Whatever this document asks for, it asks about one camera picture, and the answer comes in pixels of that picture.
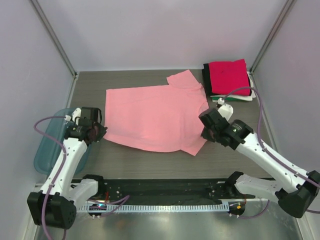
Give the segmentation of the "light pink t shirt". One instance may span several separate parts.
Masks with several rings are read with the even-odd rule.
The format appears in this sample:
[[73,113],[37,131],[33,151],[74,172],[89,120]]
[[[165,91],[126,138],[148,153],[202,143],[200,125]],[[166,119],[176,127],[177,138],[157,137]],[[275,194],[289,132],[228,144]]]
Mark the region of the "light pink t shirt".
[[209,108],[203,85],[190,70],[166,85],[107,89],[104,139],[149,152],[196,156],[206,143],[200,113]]

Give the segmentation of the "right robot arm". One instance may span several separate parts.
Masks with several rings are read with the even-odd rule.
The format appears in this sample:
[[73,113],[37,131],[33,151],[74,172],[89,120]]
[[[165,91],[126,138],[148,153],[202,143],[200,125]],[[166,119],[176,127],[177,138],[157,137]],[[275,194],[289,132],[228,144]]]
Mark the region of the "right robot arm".
[[277,203],[287,214],[300,219],[319,193],[319,172],[307,171],[288,161],[259,139],[258,134],[243,121],[229,122],[232,114],[233,108],[227,104],[201,113],[203,138],[248,157],[273,179],[254,178],[236,171],[229,176],[227,183],[240,194]]

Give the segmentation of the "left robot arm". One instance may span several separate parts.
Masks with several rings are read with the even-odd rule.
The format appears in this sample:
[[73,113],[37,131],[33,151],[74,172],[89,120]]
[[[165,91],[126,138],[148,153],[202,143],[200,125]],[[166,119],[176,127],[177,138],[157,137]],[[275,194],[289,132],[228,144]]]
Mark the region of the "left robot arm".
[[87,174],[74,188],[71,183],[88,147],[99,142],[107,128],[101,124],[102,111],[97,107],[76,108],[62,119],[68,126],[61,140],[35,128],[60,146],[60,154],[40,190],[29,194],[27,205],[36,225],[68,230],[76,219],[77,208],[106,191],[100,175]]

